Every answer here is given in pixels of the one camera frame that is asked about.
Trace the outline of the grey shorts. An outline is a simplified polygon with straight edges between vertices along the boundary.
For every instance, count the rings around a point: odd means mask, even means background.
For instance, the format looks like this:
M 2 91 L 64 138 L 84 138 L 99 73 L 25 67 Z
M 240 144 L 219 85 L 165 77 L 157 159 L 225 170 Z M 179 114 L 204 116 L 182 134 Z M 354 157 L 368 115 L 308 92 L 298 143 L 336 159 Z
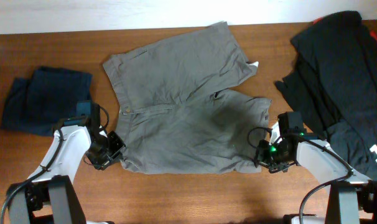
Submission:
M 111 55 L 103 68 L 119 103 L 120 163 L 143 174 L 258 173 L 271 100 L 235 91 L 255 76 L 219 22 Z

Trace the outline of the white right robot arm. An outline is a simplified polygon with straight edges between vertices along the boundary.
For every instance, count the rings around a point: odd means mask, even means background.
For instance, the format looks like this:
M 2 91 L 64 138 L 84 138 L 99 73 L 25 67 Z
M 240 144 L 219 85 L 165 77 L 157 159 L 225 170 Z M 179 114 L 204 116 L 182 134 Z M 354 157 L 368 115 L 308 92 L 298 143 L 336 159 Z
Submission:
M 303 198 L 299 212 L 284 215 L 283 223 L 377 223 L 377 181 L 361 174 L 333 151 L 327 141 L 304 128 L 298 112 L 285 112 L 272 128 L 270 139 L 254 148 L 254 164 L 269 173 L 286 172 L 292 166 L 307 169 L 319 182 Z M 317 191 L 328 188 L 326 215 L 306 214 L 304 207 Z

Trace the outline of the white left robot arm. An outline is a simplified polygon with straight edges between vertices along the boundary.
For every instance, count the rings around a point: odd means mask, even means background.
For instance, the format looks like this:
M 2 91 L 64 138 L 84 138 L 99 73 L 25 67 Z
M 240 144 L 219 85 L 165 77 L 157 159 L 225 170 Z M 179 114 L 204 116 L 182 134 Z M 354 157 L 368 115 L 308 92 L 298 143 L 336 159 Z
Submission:
M 0 223 L 87 223 L 73 188 L 81 161 L 105 170 L 123 156 L 126 145 L 106 131 L 101 114 L 107 111 L 92 101 L 77 103 L 72 118 L 61 119 L 42 162 L 27 180 L 9 186 L 0 211 Z

